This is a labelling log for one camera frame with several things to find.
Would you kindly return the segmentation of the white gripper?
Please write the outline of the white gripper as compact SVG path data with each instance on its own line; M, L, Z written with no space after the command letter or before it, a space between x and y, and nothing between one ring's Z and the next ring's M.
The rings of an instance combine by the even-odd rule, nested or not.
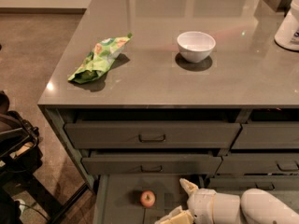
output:
M178 206L154 224L242 224L239 196L199 189L185 178L179 183L189 196L190 212Z

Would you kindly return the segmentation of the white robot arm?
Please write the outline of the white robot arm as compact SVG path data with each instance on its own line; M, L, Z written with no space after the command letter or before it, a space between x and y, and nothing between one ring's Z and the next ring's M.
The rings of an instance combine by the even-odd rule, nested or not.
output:
M199 188L185 178L179 183L188 194L187 209L178 206L154 224L299 224L295 211L262 189L239 197Z

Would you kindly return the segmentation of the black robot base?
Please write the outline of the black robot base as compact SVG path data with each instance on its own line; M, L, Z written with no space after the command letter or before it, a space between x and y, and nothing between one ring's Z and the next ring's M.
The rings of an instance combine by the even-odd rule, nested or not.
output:
M63 206L34 177L42 164L38 147L39 132L16 111L9 111L9 99L0 91L1 185L4 178L16 177L29 194L50 215L47 224L60 224Z

